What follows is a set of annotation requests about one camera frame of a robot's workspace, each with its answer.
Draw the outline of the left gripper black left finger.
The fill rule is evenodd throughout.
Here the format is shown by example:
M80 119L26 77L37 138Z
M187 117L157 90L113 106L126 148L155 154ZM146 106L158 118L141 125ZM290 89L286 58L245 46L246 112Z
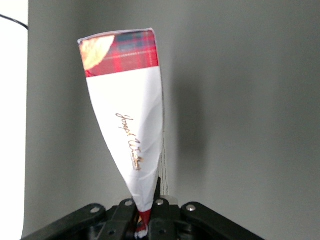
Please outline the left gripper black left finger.
M23 237L24 240L133 240L138 211L128 198L109 210L89 204Z

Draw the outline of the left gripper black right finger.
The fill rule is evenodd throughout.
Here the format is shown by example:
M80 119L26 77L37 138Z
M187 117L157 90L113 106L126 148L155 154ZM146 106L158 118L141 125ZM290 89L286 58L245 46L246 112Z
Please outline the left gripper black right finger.
M199 202L182 207L160 195L157 180L149 223L150 240L261 240L262 238Z

